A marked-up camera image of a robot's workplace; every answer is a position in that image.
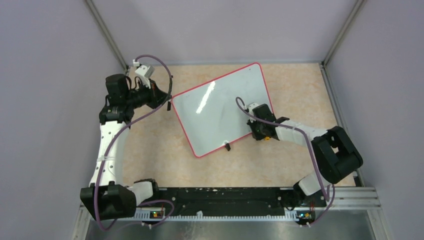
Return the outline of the pink framed whiteboard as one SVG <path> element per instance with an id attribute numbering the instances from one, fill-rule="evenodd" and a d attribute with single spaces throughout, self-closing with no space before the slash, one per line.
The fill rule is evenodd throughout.
<path id="1" fill-rule="evenodd" d="M 197 158 L 224 148 L 251 134 L 246 106 L 267 104 L 273 108 L 262 66 L 251 63 L 172 97 L 171 104 Z"/>

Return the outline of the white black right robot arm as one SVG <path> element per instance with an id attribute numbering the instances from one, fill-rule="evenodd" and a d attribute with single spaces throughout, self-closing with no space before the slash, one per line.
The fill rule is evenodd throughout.
<path id="1" fill-rule="evenodd" d="M 316 128 L 288 117 L 276 118 L 265 103 L 252 103 L 245 112 L 255 140 L 269 138 L 307 148 L 314 170 L 293 186 L 293 200 L 299 206 L 307 206 L 315 193 L 324 193 L 326 187 L 339 183 L 363 165 L 361 154 L 341 126 Z"/>

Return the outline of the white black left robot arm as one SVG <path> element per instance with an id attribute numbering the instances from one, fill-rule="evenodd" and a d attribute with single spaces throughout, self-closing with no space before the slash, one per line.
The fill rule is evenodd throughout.
<path id="1" fill-rule="evenodd" d="M 172 97 L 173 84 L 162 91 L 154 80 L 150 86 L 139 84 L 132 88 L 125 74 L 113 74 L 105 79 L 107 95 L 99 113 L 100 145 L 93 176 L 87 187 L 80 190 L 80 200 L 96 221 L 133 217 L 144 202 L 154 207 L 160 202 L 157 183 L 148 178 L 131 186 L 123 183 L 123 161 L 126 139 L 135 109 L 148 106 L 157 111 Z"/>

